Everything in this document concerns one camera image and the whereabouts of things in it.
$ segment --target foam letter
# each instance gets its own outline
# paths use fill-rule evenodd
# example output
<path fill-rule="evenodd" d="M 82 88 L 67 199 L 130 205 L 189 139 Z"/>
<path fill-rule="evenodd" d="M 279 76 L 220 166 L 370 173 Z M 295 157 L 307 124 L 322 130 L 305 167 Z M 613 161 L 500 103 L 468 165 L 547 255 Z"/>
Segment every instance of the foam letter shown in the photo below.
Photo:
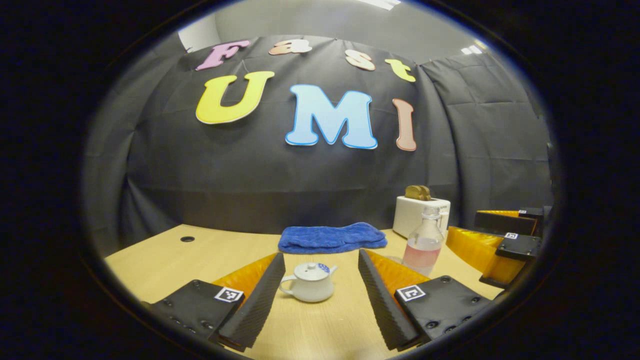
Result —
<path fill-rule="evenodd" d="M 369 71 L 376 70 L 376 66 L 371 62 L 371 56 L 355 50 L 347 50 L 344 53 L 347 54 L 347 62 L 353 66 Z"/>
<path fill-rule="evenodd" d="M 413 106 L 400 99 L 393 99 L 392 102 L 398 110 L 398 128 L 400 129 L 400 135 L 396 140 L 396 145 L 401 150 L 414 151 L 416 144 L 413 139 L 413 122 L 411 119 Z"/>
<path fill-rule="evenodd" d="M 233 83 L 237 77 L 235 75 L 220 76 L 207 81 L 206 89 L 198 102 L 196 117 L 205 124 L 221 124 L 232 122 L 249 115 L 256 109 L 267 79 L 275 75 L 271 71 L 250 72 L 244 76 L 249 81 L 244 91 L 244 96 L 239 103 L 233 106 L 221 106 L 222 95 L 228 85 Z"/>
<path fill-rule="evenodd" d="M 220 44 L 213 47 L 211 54 L 207 59 L 196 68 L 196 70 L 204 70 L 210 67 L 216 67 L 222 65 L 222 56 L 229 59 L 235 55 L 240 49 L 239 47 L 247 47 L 251 42 L 249 40 L 229 42 L 227 44 Z"/>
<path fill-rule="evenodd" d="M 271 55 L 282 55 L 289 53 L 306 53 L 311 51 L 312 47 L 309 47 L 309 41 L 304 39 L 284 40 L 277 42 L 274 48 L 269 50 Z"/>
<path fill-rule="evenodd" d="M 411 71 L 411 68 L 403 64 L 400 60 L 385 59 L 385 63 L 391 64 L 391 69 L 399 78 L 411 81 L 412 83 L 415 81 L 413 76 L 406 73 L 407 71 Z"/>
<path fill-rule="evenodd" d="M 378 141 L 371 133 L 369 103 L 371 96 L 357 91 L 347 91 L 335 108 L 326 95 L 315 85 L 294 85 L 291 92 L 296 94 L 296 118 L 293 131 L 285 141 L 290 145 L 315 145 L 318 136 L 312 130 L 315 118 L 318 128 L 327 143 L 333 144 L 346 122 L 347 134 L 342 142 L 357 149 L 375 149 Z"/>

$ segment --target letter m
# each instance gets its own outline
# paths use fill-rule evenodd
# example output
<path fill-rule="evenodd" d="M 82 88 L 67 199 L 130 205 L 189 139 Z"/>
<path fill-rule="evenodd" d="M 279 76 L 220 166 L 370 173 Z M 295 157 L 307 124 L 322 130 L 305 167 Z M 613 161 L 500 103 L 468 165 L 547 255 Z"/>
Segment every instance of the letter m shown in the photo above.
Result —
<path fill-rule="evenodd" d="M 291 92 L 296 94 L 296 118 L 293 131 L 285 141 L 290 145 L 315 145 L 318 135 L 313 132 L 316 123 L 327 143 L 333 144 L 340 135 L 342 126 L 347 124 L 347 133 L 342 142 L 357 149 L 375 149 L 378 141 L 371 133 L 369 103 L 371 96 L 357 91 L 348 91 L 342 96 L 338 106 L 333 107 L 322 89 L 315 85 L 294 85 Z"/>

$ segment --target black fabric curtain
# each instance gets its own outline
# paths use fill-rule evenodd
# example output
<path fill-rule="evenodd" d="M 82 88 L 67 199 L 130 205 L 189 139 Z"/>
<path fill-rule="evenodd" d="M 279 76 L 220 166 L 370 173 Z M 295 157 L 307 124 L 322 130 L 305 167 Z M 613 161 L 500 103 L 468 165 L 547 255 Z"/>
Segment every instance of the black fabric curtain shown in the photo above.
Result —
<path fill-rule="evenodd" d="M 308 40 L 313 50 L 268 53 L 275 43 L 295 38 Z M 211 49 L 186 54 L 164 44 L 160 48 L 171 50 L 146 55 L 106 97 L 83 174 L 87 222 L 104 255 L 178 224 L 271 234 L 293 225 L 359 221 L 388 229 L 396 197 L 411 184 L 426 184 L 433 197 L 451 201 L 450 225 L 469 225 L 476 209 L 548 204 L 546 152 L 539 151 L 548 142 L 547 129 L 519 82 L 491 58 L 417 65 L 333 38 L 247 40 L 251 44 L 222 65 L 199 71 Z M 350 65 L 347 49 L 371 56 L 376 70 Z M 399 78 L 385 59 L 401 60 L 416 82 Z M 244 75 L 256 71 L 275 76 L 247 117 L 216 125 L 196 118 L 207 80 L 237 76 L 221 102 L 231 106 L 244 95 Z M 334 106 L 349 90 L 369 94 L 378 147 L 346 147 L 339 139 L 347 126 L 329 145 L 316 123 L 317 144 L 287 144 L 296 111 L 289 89 L 297 84 L 319 86 Z M 413 152 L 396 146 L 393 99 L 414 108 Z"/>

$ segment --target screw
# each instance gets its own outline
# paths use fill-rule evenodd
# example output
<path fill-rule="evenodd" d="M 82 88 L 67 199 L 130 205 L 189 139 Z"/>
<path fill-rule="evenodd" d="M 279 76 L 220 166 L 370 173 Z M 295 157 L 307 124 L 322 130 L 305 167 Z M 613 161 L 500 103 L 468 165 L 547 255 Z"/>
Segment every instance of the screw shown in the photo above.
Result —
<path fill-rule="evenodd" d="M 206 320 L 202 320 L 200 322 L 200 325 L 202 325 L 203 327 L 206 327 L 207 329 L 213 330 L 213 325 L 211 325 L 208 321 Z"/>

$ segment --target blue towel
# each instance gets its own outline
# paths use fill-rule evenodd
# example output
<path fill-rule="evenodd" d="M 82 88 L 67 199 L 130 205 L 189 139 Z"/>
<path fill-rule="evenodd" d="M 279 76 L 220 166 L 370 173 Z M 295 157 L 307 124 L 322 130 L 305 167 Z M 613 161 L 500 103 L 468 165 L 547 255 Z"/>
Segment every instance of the blue towel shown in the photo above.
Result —
<path fill-rule="evenodd" d="M 357 222 L 345 227 L 291 226 L 282 232 L 278 249 L 290 254 L 334 254 L 361 247 L 377 249 L 387 246 L 385 233 Z"/>

